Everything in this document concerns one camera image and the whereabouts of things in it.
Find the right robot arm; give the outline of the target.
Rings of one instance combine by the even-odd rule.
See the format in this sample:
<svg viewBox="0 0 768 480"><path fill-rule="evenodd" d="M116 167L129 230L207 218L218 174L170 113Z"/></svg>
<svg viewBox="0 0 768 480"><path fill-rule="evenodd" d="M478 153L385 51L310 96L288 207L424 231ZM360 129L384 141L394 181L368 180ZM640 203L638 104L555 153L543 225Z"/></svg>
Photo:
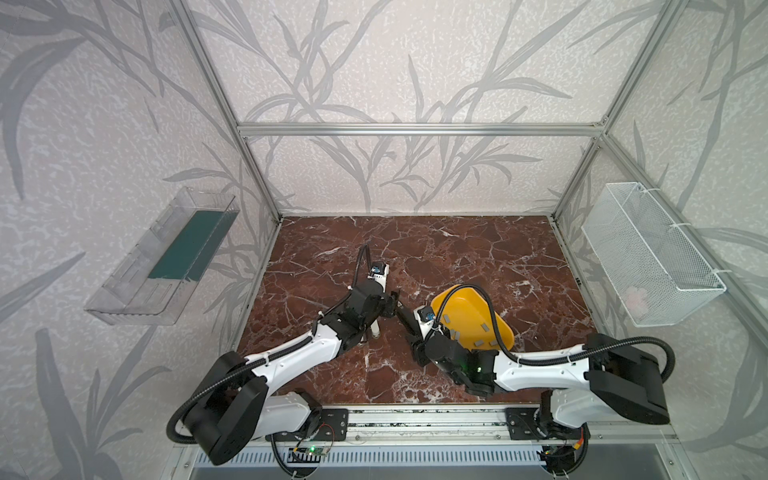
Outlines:
<svg viewBox="0 0 768 480"><path fill-rule="evenodd" d="M400 317L413 332L409 341L417 361L436 365L469 394L541 390L543 429L577 429L612 415L647 425L670 421L664 384L675 354L658 338L617 340L593 333L585 343L560 351L507 355L462 346L438 325L430 307Z"/></svg>

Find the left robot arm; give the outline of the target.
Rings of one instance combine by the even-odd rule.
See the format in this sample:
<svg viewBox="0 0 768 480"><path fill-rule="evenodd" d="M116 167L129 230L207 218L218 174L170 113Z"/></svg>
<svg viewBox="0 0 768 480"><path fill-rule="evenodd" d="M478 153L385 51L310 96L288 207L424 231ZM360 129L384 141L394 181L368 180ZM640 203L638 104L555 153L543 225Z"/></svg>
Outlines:
<svg viewBox="0 0 768 480"><path fill-rule="evenodd" d="M386 290L388 274L386 263L373 263L367 277L349 287L303 335L262 353L220 356L171 415L167 438L197 445L213 464L222 465L253 439L312 430L321 406L307 394L279 391L357 346L373 323L392 315L395 299Z"/></svg>

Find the yellow plastic tray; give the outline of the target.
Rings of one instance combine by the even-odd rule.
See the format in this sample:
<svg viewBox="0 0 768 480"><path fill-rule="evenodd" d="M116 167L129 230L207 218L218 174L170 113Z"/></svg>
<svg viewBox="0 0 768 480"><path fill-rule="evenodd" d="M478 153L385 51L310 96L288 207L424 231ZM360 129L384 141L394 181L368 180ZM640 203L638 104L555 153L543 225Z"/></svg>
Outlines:
<svg viewBox="0 0 768 480"><path fill-rule="evenodd" d="M468 350L499 350L487 302L474 288L460 288L444 305L449 292L455 288L456 285L430 302L435 314L442 309L440 324L443 331ZM483 331L481 324L487 325L489 331ZM484 344L475 347L477 340L483 340Z"/></svg>

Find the green circuit board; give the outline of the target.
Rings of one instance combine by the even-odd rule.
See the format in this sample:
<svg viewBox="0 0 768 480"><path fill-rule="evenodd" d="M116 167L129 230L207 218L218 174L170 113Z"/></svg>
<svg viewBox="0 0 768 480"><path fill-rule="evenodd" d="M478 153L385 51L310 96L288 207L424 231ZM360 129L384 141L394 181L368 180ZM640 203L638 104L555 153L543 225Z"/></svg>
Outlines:
<svg viewBox="0 0 768 480"><path fill-rule="evenodd" d="M319 463L332 451L333 445L328 444L299 444L294 446L289 453L292 463Z"/></svg>

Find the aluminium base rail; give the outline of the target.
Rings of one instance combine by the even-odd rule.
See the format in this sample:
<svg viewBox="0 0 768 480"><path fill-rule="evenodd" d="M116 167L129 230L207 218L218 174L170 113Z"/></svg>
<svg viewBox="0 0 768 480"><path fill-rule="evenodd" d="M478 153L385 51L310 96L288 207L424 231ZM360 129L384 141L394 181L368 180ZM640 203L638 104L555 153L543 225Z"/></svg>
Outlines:
<svg viewBox="0 0 768 480"><path fill-rule="evenodd" d="M541 466L578 460L608 444L655 445L675 440L669 426L634 424L613 416L582 428L544 435L532 404L342 405L323 413L307 439L279 433L250 441L228 468ZM299 444L333 445L319 463L292 463Z"/></svg>

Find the clear plastic wall shelf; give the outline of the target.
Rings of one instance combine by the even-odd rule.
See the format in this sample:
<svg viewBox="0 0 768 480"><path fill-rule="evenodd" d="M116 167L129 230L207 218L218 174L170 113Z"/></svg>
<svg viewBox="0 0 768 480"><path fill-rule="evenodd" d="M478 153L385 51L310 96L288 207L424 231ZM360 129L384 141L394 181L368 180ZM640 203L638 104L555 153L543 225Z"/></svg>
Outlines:
<svg viewBox="0 0 768 480"><path fill-rule="evenodd" d="M171 326L240 213L237 197L181 188L84 310L112 326Z"/></svg>

